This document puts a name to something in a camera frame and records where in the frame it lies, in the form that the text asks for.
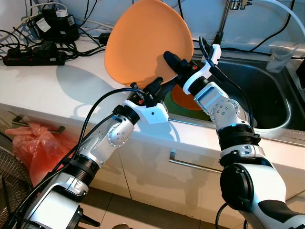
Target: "fan grille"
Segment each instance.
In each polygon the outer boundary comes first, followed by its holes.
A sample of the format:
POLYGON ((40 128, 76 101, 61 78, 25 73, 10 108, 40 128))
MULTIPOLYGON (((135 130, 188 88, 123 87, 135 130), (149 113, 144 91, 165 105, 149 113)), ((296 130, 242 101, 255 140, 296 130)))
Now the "fan grille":
POLYGON ((13 212, 31 189, 31 180, 24 165, 11 153, 0 148, 0 228, 9 215, 5 192, 8 195, 10 210, 13 212))

